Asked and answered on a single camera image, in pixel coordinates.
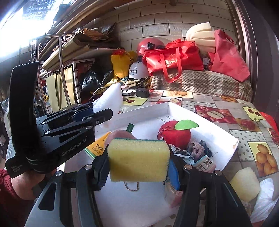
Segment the left hand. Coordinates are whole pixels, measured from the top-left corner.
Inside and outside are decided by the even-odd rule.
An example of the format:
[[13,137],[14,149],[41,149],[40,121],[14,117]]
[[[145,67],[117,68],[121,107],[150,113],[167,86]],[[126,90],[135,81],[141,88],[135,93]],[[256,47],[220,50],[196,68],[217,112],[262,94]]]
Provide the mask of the left hand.
[[22,200],[34,200],[37,196],[34,194],[33,188],[44,178],[45,174],[26,171],[15,178],[11,178],[11,185],[17,196]]

